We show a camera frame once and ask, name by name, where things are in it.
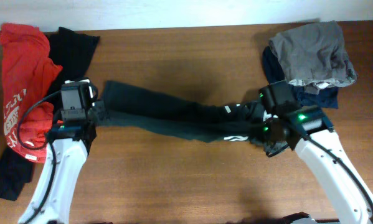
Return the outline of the dark green Nike t-shirt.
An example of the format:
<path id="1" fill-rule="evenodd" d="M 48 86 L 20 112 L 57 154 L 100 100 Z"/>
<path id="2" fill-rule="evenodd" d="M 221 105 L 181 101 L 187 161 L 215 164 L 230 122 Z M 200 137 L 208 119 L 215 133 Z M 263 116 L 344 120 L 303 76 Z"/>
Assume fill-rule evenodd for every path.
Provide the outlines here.
<path id="1" fill-rule="evenodd" d="M 133 126 L 202 142 L 264 142 L 259 101 L 209 106 L 115 81 L 105 83 L 101 99 L 108 112 L 102 126 Z"/>

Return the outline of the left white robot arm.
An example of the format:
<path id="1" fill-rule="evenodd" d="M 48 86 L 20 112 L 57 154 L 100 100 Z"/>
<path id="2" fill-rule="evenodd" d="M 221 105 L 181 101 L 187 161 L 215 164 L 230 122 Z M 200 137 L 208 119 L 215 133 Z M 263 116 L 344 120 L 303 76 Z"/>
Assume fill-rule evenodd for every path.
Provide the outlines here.
<path id="1" fill-rule="evenodd" d="M 68 223 L 79 173 L 96 132 L 97 87 L 89 79 L 66 81 L 49 97 L 59 95 L 63 122 L 47 134 L 45 163 L 37 187 L 18 223 Z"/>

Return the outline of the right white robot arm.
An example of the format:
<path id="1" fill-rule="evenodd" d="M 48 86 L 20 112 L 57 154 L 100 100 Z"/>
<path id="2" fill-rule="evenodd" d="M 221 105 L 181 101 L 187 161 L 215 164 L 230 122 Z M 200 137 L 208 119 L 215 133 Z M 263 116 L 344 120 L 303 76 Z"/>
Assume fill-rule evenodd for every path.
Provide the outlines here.
<path id="1" fill-rule="evenodd" d="M 264 142 L 286 142 L 297 153 L 323 188 L 339 223 L 373 223 L 373 193 L 323 110 L 301 106 L 284 81 L 261 88 L 259 97 L 271 114 L 259 131 Z"/>

